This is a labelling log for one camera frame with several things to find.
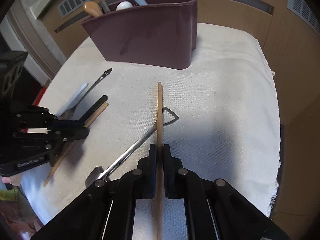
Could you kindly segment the small grey ventilation grille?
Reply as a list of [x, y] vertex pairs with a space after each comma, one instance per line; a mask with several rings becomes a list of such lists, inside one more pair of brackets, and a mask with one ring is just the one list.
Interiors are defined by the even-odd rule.
[[287, 0], [287, 9], [303, 20], [317, 35], [320, 32], [319, 22], [304, 0]]

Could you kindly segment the dark-handled utensil in holder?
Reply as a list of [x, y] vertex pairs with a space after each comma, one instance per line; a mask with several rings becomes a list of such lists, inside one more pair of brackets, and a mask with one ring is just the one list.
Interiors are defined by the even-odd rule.
[[99, 4], [105, 14], [111, 11], [105, 0], [101, 0]]

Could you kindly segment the black-handled brown spoon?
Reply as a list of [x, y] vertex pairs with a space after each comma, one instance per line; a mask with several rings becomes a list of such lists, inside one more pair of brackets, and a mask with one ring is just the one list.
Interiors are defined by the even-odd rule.
[[79, 122], [86, 122], [89, 117], [98, 110], [108, 100], [107, 95], [103, 95], [96, 103], [94, 103], [89, 110], [78, 120]]

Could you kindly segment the white cloth mat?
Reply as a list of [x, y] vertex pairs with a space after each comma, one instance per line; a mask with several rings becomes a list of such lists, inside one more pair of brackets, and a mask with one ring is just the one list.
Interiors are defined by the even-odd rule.
[[108, 62], [90, 38], [61, 67], [40, 105], [60, 113], [83, 83], [111, 74], [78, 107], [80, 118], [102, 95], [108, 107], [88, 137], [68, 152], [48, 184], [50, 166], [24, 172], [21, 186], [33, 211], [48, 223], [85, 189], [93, 168], [108, 168], [149, 130], [157, 116], [157, 89], [179, 119], [163, 141], [201, 178], [223, 178], [266, 216], [277, 190], [280, 119], [273, 72], [250, 34], [199, 24], [191, 65], [175, 70]]

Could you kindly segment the white plastic spoon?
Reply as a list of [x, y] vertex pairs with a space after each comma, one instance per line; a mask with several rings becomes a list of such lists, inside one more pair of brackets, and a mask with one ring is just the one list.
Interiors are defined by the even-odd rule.
[[86, 87], [88, 86], [88, 82], [83, 83], [79, 89], [75, 92], [75, 94], [73, 95], [73, 97], [66, 103], [65, 106], [62, 107], [61, 110], [58, 111], [58, 113], [56, 114], [58, 117], [60, 117], [67, 109], [69, 109], [70, 107], [72, 107], [75, 102], [76, 99], [79, 98], [79, 96], [81, 95], [81, 93], [86, 89]]

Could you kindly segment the wooden chopstick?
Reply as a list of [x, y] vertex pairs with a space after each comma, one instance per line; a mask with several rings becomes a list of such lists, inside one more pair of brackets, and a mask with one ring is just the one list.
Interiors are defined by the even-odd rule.
[[162, 239], [163, 235], [163, 88], [162, 83], [158, 83], [157, 96], [157, 239]]
[[76, 143], [77, 140], [84, 140], [88, 134], [88, 128], [89, 126], [91, 126], [91, 124], [96, 120], [96, 118], [103, 113], [103, 111], [108, 107], [108, 103], [103, 103], [90, 117], [89, 119], [85, 122], [84, 127], [80, 130], [80, 134], [77, 135], [75, 137], [75, 139], [72, 140], [68, 140], [65, 145], [62, 148], [61, 154], [59, 155], [56, 163], [54, 164], [54, 166], [52, 167], [51, 171], [49, 172], [46, 180], [44, 181], [44, 187], [46, 187], [50, 181], [50, 179], [52, 178], [52, 176], [54, 175], [55, 171], [57, 170], [57, 168], [60, 166], [60, 164], [62, 163], [63, 159], [66, 157], [67, 153], [72, 149], [72, 147], [74, 146], [74, 144]]

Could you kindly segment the white round spoon in holder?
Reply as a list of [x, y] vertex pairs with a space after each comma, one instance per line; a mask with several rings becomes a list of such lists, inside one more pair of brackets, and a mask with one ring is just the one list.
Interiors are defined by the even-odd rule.
[[123, 1], [123, 2], [120, 2], [118, 5], [117, 5], [117, 8], [116, 8], [116, 11], [120, 11], [120, 10], [124, 10], [124, 9], [129, 9], [129, 8], [132, 8], [133, 5], [131, 2], [129, 1]]

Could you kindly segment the maroon utensil holder box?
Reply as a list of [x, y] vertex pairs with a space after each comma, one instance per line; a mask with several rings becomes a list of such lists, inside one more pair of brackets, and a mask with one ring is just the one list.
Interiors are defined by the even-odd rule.
[[186, 69], [197, 42], [198, 0], [146, 0], [90, 17], [82, 26], [106, 61]]

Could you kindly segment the brown wooden spoon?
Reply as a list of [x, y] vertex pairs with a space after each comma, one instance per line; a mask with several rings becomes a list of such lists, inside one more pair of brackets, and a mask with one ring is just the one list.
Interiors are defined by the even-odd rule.
[[84, 11], [92, 17], [102, 16], [104, 13], [99, 7], [98, 3], [89, 1], [84, 4]]

